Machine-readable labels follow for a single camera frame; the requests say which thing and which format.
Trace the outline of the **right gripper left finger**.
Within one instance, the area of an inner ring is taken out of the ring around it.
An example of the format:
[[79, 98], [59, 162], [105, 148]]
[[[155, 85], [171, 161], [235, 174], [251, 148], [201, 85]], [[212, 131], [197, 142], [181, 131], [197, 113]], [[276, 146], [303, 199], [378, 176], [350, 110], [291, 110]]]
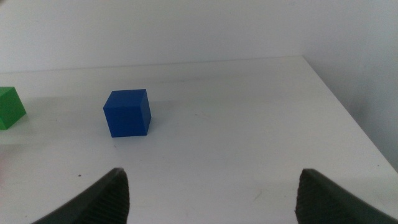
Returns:
[[82, 193], [36, 223], [126, 223], [129, 185], [122, 168], [113, 168]]

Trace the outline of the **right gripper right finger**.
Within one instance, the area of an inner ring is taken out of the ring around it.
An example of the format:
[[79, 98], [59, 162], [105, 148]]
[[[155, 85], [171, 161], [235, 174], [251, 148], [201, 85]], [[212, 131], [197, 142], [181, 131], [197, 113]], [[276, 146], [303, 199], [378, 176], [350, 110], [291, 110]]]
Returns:
[[300, 224], [397, 224], [396, 218], [374, 208], [315, 169], [303, 169], [299, 177], [295, 215]]

